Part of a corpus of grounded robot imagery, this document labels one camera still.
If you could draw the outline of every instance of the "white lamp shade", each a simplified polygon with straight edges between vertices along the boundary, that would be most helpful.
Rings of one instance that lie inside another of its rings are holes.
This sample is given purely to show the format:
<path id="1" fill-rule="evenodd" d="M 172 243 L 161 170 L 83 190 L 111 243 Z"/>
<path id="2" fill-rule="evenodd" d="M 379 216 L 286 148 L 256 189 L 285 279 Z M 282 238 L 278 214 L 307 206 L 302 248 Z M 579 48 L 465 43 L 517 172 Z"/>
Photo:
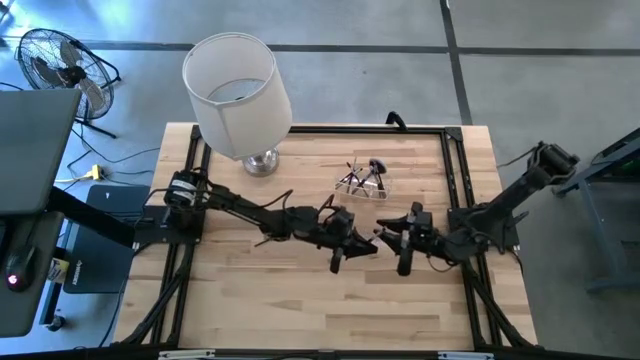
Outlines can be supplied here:
<path id="1" fill-rule="evenodd" d="M 291 103 L 275 56 L 255 37 L 224 33 L 201 41 L 187 54 L 182 77 L 202 137 L 216 152 L 234 160 L 258 155 L 289 132 Z M 211 99 L 222 87 L 244 80 L 262 85 L 241 99 Z"/>

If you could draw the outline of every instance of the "caster wheel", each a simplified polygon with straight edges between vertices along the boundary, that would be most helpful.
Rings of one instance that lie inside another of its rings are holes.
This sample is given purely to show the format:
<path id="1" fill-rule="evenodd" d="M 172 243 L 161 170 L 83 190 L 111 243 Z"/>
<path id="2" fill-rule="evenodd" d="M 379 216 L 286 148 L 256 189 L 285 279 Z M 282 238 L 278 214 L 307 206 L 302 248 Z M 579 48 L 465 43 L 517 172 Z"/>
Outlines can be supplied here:
<path id="1" fill-rule="evenodd" d="M 64 324 L 66 324 L 66 322 L 67 320 L 65 320 L 64 316 L 54 315 L 53 321 L 51 322 L 51 324 L 47 325 L 47 329 L 52 332 L 58 331 L 64 326 Z"/>
<path id="2" fill-rule="evenodd" d="M 333 250 L 333 256 L 331 257 L 331 265 L 329 266 L 329 270 L 332 273 L 337 274 L 340 271 L 340 261 L 342 261 L 342 256 L 344 255 L 343 248 L 337 248 Z"/>
<path id="3" fill-rule="evenodd" d="M 409 276 L 411 274 L 411 263 L 413 262 L 413 249 L 403 248 L 400 250 L 400 261 L 398 261 L 398 275 Z"/>

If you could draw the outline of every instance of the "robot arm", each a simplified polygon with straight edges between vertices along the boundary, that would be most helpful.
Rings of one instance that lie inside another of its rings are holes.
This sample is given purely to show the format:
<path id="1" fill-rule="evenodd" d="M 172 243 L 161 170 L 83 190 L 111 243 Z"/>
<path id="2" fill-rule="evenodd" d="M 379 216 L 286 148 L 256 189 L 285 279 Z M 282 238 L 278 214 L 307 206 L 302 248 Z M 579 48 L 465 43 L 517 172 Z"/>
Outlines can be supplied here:
<path id="1" fill-rule="evenodd" d="M 398 274 L 411 272 L 413 251 L 435 256 L 454 266 L 487 251 L 490 244 L 505 250 L 505 224 L 512 211 L 534 192 L 565 182 L 575 172 L 579 159 L 555 144 L 540 142 L 527 161 L 527 171 L 491 202 L 468 209 L 451 209 L 450 233 L 441 235 L 433 227 L 431 213 L 414 202 L 399 219 L 378 220 L 377 236 L 400 257 Z"/>
<path id="2" fill-rule="evenodd" d="M 344 207 L 333 206 L 333 195 L 319 208 L 312 206 L 285 207 L 285 201 L 291 191 L 283 194 L 283 206 L 278 210 L 267 209 L 268 205 L 257 205 L 229 188 L 214 184 L 206 180 L 202 185 L 202 174 L 194 172 L 177 172 L 171 181 L 172 185 L 182 184 L 175 179 L 199 178 L 190 180 L 192 187 L 183 186 L 167 191 L 165 203 L 178 212 L 204 211 L 207 209 L 224 211 L 258 227 L 265 237 L 265 241 L 286 241 L 291 237 L 315 245 L 318 249 L 333 250 L 330 270 L 337 273 L 342 257 L 346 259 L 375 254 L 378 248 L 360 236 L 353 226 L 354 214 Z M 320 221 L 320 213 L 333 210 L 325 220 Z"/>

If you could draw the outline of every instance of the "silver lamp base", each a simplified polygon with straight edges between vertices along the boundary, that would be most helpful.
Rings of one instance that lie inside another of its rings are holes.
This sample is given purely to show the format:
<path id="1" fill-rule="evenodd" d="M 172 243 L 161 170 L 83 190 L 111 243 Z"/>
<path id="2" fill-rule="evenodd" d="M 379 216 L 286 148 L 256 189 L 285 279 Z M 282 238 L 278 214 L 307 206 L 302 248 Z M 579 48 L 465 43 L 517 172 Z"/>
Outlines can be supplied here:
<path id="1" fill-rule="evenodd" d="M 263 177 L 273 174 L 280 164 L 278 149 L 273 148 L 264 153 L 242 160 L 244 169 L 251 176 Z"/>

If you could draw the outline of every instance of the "gray floor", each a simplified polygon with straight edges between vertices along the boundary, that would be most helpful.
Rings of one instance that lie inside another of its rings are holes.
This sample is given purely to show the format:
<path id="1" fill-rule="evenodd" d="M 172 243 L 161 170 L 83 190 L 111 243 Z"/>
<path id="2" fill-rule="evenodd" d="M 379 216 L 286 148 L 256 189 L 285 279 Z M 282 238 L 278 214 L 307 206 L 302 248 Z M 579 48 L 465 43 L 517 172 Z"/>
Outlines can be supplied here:
<path id="1" fill-rule="evenodd" d="M 640 3 L 627 0 L 450 0 L 460 46 L 640 47 Z M 273 44 L 446 46 L 436 0 L 14 0 L 0 22 L 0 81 L 27 87 L 12 44 L 35 27 L 82 40 L 194 43 L 221 31 L 244 31 Z M 158 146 L 169 121 L 194 121 L 182 84 L 180 51 L 101 51 L 121 71 L 111 111 L 96 122 L 116 141 L 88 141 L 117 159 Z M 460 124 L 448 55 L 278 53 L 297 122 L 380 123 L 389 110 L 409 123 Z M 488 125 L 498 162 L 540 139 L 589 160 L 640 125 L 640 57 L 462 56 L 474 124 Z M 69 141 L 63 164 L 82 154 Z M 150 153 L 110 167 L 153 169 Z M 90 155 L 77 164 L 109 165 Z M 523 171 L 500 170 L 504 184 Z M 62 167 L 59 177 L 68 177 Z M 149 184 L 151 175 L 116 179 Z M 70 192 L 84 199 L 89 184 Z M 548 191 L 523 205 L 519 225 L 525 282 L 541 345 L 551 349 L 640 357 L 640 293 L 588 295 L 602 272 L 579 194 Z M 73 326 L 57 333 L 34 327 L 24 338 L 0 340 L 0 354 L 97 346 L 114 296 L 63 295 L 59 308 Z"/>

